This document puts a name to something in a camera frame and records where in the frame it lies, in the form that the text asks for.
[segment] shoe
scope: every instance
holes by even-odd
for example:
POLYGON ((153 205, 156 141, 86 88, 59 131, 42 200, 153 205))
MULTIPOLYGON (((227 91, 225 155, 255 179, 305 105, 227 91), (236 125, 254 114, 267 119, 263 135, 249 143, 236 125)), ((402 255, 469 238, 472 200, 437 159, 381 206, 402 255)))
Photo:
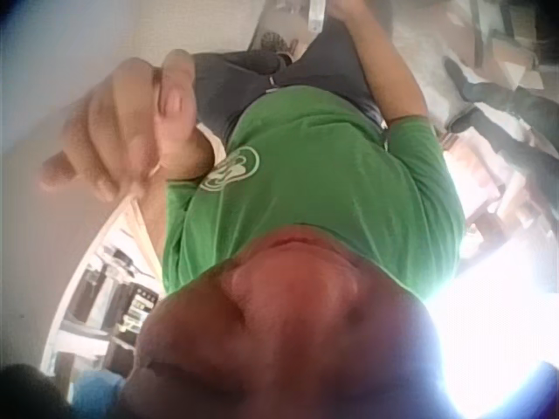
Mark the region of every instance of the shoe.
POLYGON ((452 59, 445 57, 445 70, 450 76, 452 82, 458 89, 458 93, 464 102, 472 102, 466 95, 466 91, 471 89, 472 83, 468 81, 464 72, 456 62, 452 59))
POLYGON ((464 111, 456 115, 447 125, 446 129, 449 133, 461 134, 467 131, 471 127, 475 127, 476 118, 481 116, 483 112, 476 107, 471 105, 467 107, 464 111))

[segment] person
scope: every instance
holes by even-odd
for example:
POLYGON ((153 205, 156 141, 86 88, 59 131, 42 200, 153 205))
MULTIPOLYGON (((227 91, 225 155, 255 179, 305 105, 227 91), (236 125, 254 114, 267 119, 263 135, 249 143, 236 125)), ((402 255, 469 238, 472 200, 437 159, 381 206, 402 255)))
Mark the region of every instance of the person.
MULTIPOLYGON (((513 92, 494 83, 471 83, 459 65, 450 58, 445 59, 445 69, 464 100, 486 103, 494 109, 523 119, 544 135, 559 152, 559 104, 535 96, 522 87, 513 92)), ((559 160, 517 141, 476 106, 469 107, 454 118, 448 130, 459 134, 470 127, 489 142, 496 154, 503 154, 505 161, 528 176, 529 184, 536 189, 536 195, 547 203, 551 216, 559 220, 559 160)))
POLYGON ((131 59, 77 107, 46 187, 80 177, 110 201, 169 180, 169 296, 114 417, 456 416, 424 302, 452 278, 464 214, 386 4, 332 0, 290 66, 131 59), (215 168, 198 120, 226 146, 215 168))

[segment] white logo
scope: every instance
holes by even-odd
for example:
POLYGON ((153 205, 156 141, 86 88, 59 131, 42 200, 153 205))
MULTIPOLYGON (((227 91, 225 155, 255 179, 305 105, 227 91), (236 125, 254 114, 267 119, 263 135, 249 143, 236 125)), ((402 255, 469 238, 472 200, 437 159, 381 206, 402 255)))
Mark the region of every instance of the white logo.
POLYGON ((229 183, 251 177, 259 167, 260 156, 254 148, 238 148, 206 176, 200 188, 208 192, 219 192, 229 183))

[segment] bright light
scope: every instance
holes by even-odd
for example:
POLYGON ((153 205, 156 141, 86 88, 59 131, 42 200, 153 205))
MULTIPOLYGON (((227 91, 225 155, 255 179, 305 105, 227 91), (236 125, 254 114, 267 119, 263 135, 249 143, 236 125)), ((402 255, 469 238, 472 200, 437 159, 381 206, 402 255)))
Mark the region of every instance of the bright light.
POLYGON ((507 402, 542 361, 545 295, 535 288, 531 255, 513 239, 428 303, 449 396, 467 418, 507 402))

